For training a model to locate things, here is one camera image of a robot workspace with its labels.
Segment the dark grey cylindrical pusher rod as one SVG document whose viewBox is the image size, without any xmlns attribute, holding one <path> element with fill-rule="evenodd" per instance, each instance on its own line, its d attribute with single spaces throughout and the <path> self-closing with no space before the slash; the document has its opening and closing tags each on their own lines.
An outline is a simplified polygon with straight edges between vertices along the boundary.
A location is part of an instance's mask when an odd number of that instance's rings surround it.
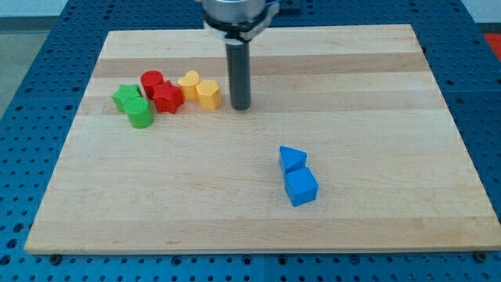
<svg viewBox="0 0 501 282">
<path fill-rule="evenodd" d="M 226 45 L 229 94 L 232 108 L 246 110 L 251 105 L 249 44 Z"/>
</svg>

